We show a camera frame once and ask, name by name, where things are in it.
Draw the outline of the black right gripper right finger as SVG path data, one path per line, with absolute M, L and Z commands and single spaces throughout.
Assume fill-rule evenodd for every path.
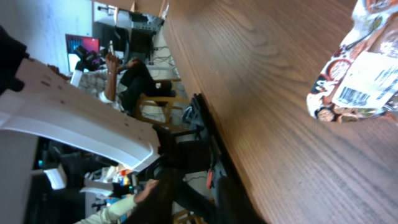
M 216 191 L 217 223 L 267 224 L 245 201 L 243 193 L 227 177 L 218 180 Z

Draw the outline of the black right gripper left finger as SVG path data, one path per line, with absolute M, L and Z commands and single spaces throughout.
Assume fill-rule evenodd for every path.
M 175 196 L 176 175 L 172 170 L 163 170 L 160 177 L 149 179 L 139 193 L 137 206 L 123 224 L 171 224 Z

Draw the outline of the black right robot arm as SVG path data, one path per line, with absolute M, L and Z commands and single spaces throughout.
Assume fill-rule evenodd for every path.
M 170 223 L 182 175 L 209 169 L 219 142 L 177 142 L 170 131 L 122 114 L 32 60 L 1 31 L 1 128 L 34 134 L 106 157 L 159 179 L 128 223 Z

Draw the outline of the brown cookie snack bag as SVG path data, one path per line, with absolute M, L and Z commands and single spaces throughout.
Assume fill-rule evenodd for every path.
M 308 112 L 323 122 L 396 122 L 397 1 L 358 1 L 352 20 L 307 95 Z

